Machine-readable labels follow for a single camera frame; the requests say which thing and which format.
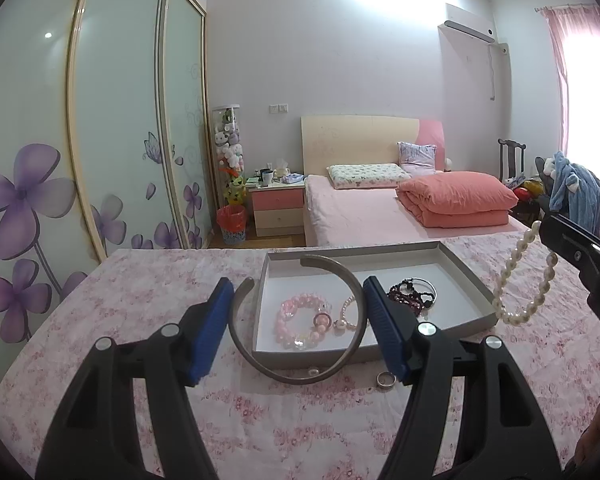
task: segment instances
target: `trash can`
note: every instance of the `trash can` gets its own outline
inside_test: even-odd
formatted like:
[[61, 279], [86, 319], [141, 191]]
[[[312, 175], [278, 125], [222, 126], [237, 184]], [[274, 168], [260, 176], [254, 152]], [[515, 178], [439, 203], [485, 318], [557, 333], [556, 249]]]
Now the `trash can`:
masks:
[[244, 241], [247, 227], [247, 210], [241, 205], [226, 205], [216, 215], [222, 229], [222, 239], [227, 245], [238, 245]]

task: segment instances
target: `headboard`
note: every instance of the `headboard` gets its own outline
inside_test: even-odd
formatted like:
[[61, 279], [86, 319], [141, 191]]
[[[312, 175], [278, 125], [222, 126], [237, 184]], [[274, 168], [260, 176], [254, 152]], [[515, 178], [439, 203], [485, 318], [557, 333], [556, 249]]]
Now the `headboard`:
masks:
[[327, 176], [332, 164], [398, 162], [397, 142], [436, 144], [444, 169], [444, 135], [438, 121], [360, 115], [302, 118], [304, 174]]

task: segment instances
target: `blue gripper pad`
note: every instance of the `blue gripper pad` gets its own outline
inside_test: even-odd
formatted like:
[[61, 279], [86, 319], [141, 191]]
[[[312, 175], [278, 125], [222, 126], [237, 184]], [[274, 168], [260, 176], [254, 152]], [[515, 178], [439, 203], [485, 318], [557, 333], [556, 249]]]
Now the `blue gripper pad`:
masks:
[[209, 313], [192, 343], [189, 377], [194, 384], [206, 376], [218, 352], [222, 334], [229, 319], [229, 307], [234, 298], [234, 286], [222, 278], [206, 302]]
[[403, 357], [404, 342], [394, 324], [394, 320], [384, 307], [383, 296], [380, 295], [374, 281], [378, 282], [375, 276], [371, 276], [365, 280], [362, 286], [365, 293], [367, 314], [387, 369], [395, 375], [398, 381], [404, 381], [410, 373]]

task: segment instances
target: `air conditioner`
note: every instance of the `air conditioner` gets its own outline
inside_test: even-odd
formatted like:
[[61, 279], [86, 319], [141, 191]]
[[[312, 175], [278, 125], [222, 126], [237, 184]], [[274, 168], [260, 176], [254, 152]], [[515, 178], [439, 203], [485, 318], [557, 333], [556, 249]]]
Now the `air conditioner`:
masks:
[[465, 32], [487, 43], [496, 42], [493, 23], [450, 4], [446, 4], [446, 20], [443, 25]]

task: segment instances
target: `metal bolt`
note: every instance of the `metal bolt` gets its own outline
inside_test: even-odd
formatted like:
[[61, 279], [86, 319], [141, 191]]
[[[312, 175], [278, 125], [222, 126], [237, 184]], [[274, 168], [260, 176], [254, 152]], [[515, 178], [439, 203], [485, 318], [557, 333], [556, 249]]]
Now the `metal bolt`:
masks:
[[435, 327], [435, 325], [431, 324], [431, 323], [420, 323], [418, 325], [418, 332], [420, 332], [422, 335], [434, 335], [436, 333], [437, 329]]
[[178, 335], [179, 331], [180, 327], [177, 326], [175, 323], [169, 323], [168, 325], [165, 325], [160, 329], [160, 333], [165, 337], [173, 337], [175, 335]]
[[502, 346], [502, 339], [500, 339], [499, 337], [490, 335], [487, 338], [487, 341], [485, 341], [485, 343], [487, 344], [487, 346], [489, 348], [493, 348], [494, 350], [497, 350], [498, 348], [500, 348]]
[[106, 350], [111, 348], [111, 339], [109, 337], [101, 337], [96, 341], [96, 348], [98, 350]]

